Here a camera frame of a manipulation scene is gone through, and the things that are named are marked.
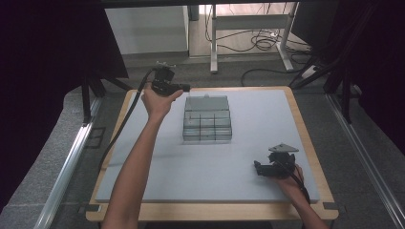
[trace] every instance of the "metal rail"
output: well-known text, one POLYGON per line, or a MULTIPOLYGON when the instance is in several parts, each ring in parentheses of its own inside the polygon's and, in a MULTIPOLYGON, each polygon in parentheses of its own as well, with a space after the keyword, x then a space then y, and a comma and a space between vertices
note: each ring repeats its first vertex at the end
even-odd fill
POLYGON ((66 189, 71 180, 72 174, 75 171, 75 166, 80 159, 84 144, 86 143, 87 137, 92 130, 93 123, 95 121, 95 116, 98 112, 102 98, 96 98, 92 105, 92 118, 88 125, 83 126, 78 131, 75 138, 75 142, 65 160, 65 163, 57 177, 56 182, 53 185, 50 195, 42 208, 41 214, 34 226, 35 229, 50 228, 53 218, 56 214, 57 208, 65 195, 66 189))
POLYGON ((332 109, 337 116, 337 119, 339 120, 345 134, 348 136, 354 150, 356 151, 360 162, 362 163, 367 175, 369 176, 375 188, 375 191, 378 193, 382 202, 387 208, 387 211, 390 214, 396 228, 404 229, 405 214, 402 210, 401 205, 398 203, 398 200, 394 196, 393 191, 384 181, 384 178, 381 176, 381 174, 378 172, 378 169, 375 167, 373 160, 370 158, 369 153, 361 142, 353 126, 349 124, 346 121, 345 117, 343 117, 340 113, 340 105, 339 102, 336 100, 336 97, 327 94, 327 100, 331 104, 332 109))

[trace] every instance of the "white cabinet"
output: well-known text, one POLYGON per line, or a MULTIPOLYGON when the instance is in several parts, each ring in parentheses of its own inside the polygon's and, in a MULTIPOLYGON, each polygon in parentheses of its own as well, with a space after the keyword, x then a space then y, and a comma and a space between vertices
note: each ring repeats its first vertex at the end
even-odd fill
POLYGON ((107 9, 121 54, 188 51, 186 6, 107 9))

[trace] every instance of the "white board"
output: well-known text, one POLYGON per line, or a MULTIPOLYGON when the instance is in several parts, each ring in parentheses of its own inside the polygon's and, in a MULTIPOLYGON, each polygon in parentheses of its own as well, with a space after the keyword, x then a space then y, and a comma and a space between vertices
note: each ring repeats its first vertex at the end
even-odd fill
MULTIPOLYGON (((285 143, 299 150, 296 163, 304 171, 312 201, 319 193, 282 90, 192 92, 192 96, 227 95, 233 137, 226 144, 189 144, 182 139, 184 93, 172 104, 160 126, 145 202, 272 202, 283 201, 278 185, 259 177, 253 165, 269 164, 269 147, 285 143)), ((147 120, 141 100, 117 140, 97 201, 108 202, 118 172, 147 120)))

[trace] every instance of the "wooden border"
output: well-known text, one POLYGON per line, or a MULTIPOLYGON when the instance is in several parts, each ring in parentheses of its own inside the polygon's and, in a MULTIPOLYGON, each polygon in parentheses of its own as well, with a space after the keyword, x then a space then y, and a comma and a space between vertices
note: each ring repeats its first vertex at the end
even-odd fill
MULTIPOLYGON (((251 90, 283 90, 291 108, 298 133, 309 160, 309 167, 317 184, 320 200, 311 207, 321 219, 336 219, 337 210, 324 208, 324 202, 334 202, 330 187, 315 153, 304 120, 298 109, 297 102, 289 87, 245 87, 245 88, 199 88, 192 91, 251 91, 251 90)), ((129 91, 125 97, 114 130, 116 134, 120 123, 125 117, 130 98, 136 90, 129 91)), ((104 177, 113 149, 106 156, 98 175, 90 204, 99 205, 98 212, 86 212, 89 221, 103 221, 108 203, 95 201, 98 186, 104 177)), ((287 220, 300 219, 295 208, 290 203, 142 203, 139 221, 218 221, 218 220, 287 220)))

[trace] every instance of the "black cable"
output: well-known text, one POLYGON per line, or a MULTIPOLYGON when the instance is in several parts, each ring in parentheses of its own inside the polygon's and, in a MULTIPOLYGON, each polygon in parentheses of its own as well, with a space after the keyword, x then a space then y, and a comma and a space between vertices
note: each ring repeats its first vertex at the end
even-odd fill
POLYGON ((246 71, 244 74, 242 74, 242 77, 241 77, 241 85, 242 85, 242 87, 245 87, 244 81, 245 81, 246 75, 247 75, 248 73, 255 72, 255 71, 272 72, 272 73, 299 73, 300 71, 302 71, 302 69, 301 69, 301 70, 297 70, 297 71, 293 71, 293 72, 281 72, 281 71, 268 70, 268 69, 252 69, 252 70, 248 70, 248 71, 246 71))
POLYGON ((259 13, 259 11, 263 8, 263 13, 265 13, 265 8, 264 8, 265 3, 262 4, 262 6, 257 10, 256 14, 259 13))
POLYGON ((310 198, 309 198, 309 193, 307 188, 304 185, 304 182, 302 181, 302 177, 300 174, 300 171, 298 170, 298 167, 295 165, 295 169, 298 172, 298 175, 301 179, 299 179, 293 172, 291 172, 288 168, 286 168, 286 166, 283 165, 283 163, 280 163, 278 160, 274 161, 276 164, 278 164, 279 166, 281 166, 286 172, 288 172, 288 174, 295 180, 295 182, 297 182, 301 192, 303 193, 305 199, 307 200, 307 203, 310 204, 310 198))
POLYGON ((360 20, 360 15, 361 13, 356 13, 353 17, 351 22, 345 26, 341 32, 338 33, 338 35, 336 37, 334 37, 330 42, 328 42, 325 46, 319 48, 316 51, 311 51, 311 58, 309 59, 309 61, 307 62, 306 66, 304 68, 302 68, 302 72, 298 73, 297 75, 295 75, 295 77, 291 80, 291 82, 288 84, 288 86, 290 88, 292 88, 293 83, 302 76, 302 74, 310 67, 310 65, 313 65, 316 62, 316 59, 314 58, 315 56, 317 56, 318 58, 319 55, 322 54, 322 52, 324 52, 327 49, 336 49, 336 46, 338 46, 338 44, 344 40, 345 35, 352 29, 352 27, 354 25, 356 25, 357 21, 360 20))
POLYGON ((232 12, 233 15, 235 15, 235 13, 234 13, 234 12, 232 11, 232 9, 230 8, 230 5, 231 5, 231 4, 229 4, 229 10, 232 12))
POLYGON ((308 61, 307 62, 298 62, 297 60, 295 60, 294 59, 294 56, 295 55, 310 55, 309 53, 299 53, 299 54, 292 54, 291 55, 291 60, 294 62, 294 63, 296 63, 296 64, 307 64, 308 63, 308 61))
POLYGON ((155 71, 155 70, 156 70, 155 68, 149 70, 148 73, 146 73, 146 75, 142 78, 142 81, 140 82, 140 85, 139 85, 138 90, 137 90, 137 94, 135 95, 135 98, 134 98, 134 101, 133 101, 132 104, 131 104, 131 107, 129 108, 127 114, 125 115, 125 117, 124 117, 124 119, 123 119, 121 125, 119 126, 119 129, 118 129, 116 135, 115 135, 114 138, 111 140, 110 144, 107 146, 107 149, 104 151, 104 153, 103 153, 103 155, 102 155, 101 161, 100 161, 99 164, 98 164, 98 170, 101 170, 102 163, 104 162, 105 157, 107 156, 108 152, 111 150, 111 148, 112 148, 112 147, 114 146, 114 144, 116 143, 116 141, 117 141, 119 135, 121 134, 122 130, 123 130, 124 127, 125 127, 126 122, 128 121, 129 117, 131 116, 132 111, 134 110, 135 106, 137 105, 138 100, 139 100, 139 97, 140 97, 140 93, 142 92, 142 89, 143 89, 143 87, 144 87, 145 84, 146 84, 146 80, 147 80, 149 74, 150 74, 152 71, 155 71))
MULTIPOLYGON (((271 4, 268 5, 267 10, 266 10, 266 14, 269 13, 270 7, 271 7, 271 4)), ((286 7, 287 7, 287 3, 284 4, 283 13, 285 13, 286 7)), ((211 16, 211 12, 212 12, 212 6, 211 6, 211 8, 210 8, 208 14, 206 13, 206 5, 204 6, 204 11, 205 11, 205 14, 204 14, 204 15, 205 15, 205 39, 206 39, 208 42, 212 42, 212 39, 211 39, 211 37, 209 36, 209 32, 208 32, 208 23, 209 23, 209 18, 210 18, 210 16, 211 16)), ((247 48, 247 49, 245 49, 245 50, 236 50, 236 49, 230 48, 230 47, 225 46, 225 45, 217 45, 217 46, 218 46, 218 47, 225 48, 225 49, 232 50, 232 51, 234 51, 234 52, 247 52, 247 51, 250 51, 250 50, 252 50, 252 49, 254 49, 254 48, 257 48, 258 50, 261 50, 261 51, 268 51, 268 50, 270 50, 270 49, 276 44, 276 42, 278 41, 278 37, 282 37, 282 36, 279 35, 279 31, 280 31, 280 30, 278 30, 276 37, 263 36, 263 35, 261 35, 261 33, 262 33, 263 31, 264 31, 264 32, 268 32, 268 31, 265 31, 265 30, 259 30, 259 31, 258 31, 258 34, 257 34, 257 35, 254 35, 254 36, 250 39, 250 41, 251 41, 251 43, 253 44, 253 46, 250 47, 250 48, 247 48)), ((216 40, 221 40, 221 39, 224 39, 224 38, 227 38, 227 37, 230 37, 230 36, 233 36, 233 35, 245 33, 245 32, 255 32, 255 30, 239 31, 239 32, 231 33, 231 34, 229 34, 229 35, 216 38, 216 40)), ((299 43, 299 42, 295 42, 295 41, 291 41, 291 40, 288 40, 288 42, 296 43, 296 44, 300 44, 300 45, 307 45, 307 46, 309 46, 308 44, 299 43)))

